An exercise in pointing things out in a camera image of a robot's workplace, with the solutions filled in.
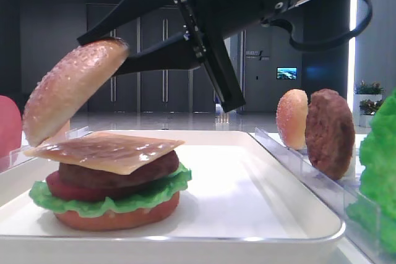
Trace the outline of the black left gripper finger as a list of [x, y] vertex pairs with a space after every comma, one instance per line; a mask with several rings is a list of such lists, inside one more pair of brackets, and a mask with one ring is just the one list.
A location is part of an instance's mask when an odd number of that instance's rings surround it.
[[113, 29], [170, 3], [171, 0], [121, 0], [104, 19], [78, 37], [77, 41], [80, 45], [96, 41]]
[[129, 56], [115, 76], [152, 70], [191, 70], [204, 61], [204, 50], [186, 33], [177, 33], [134, 56]]

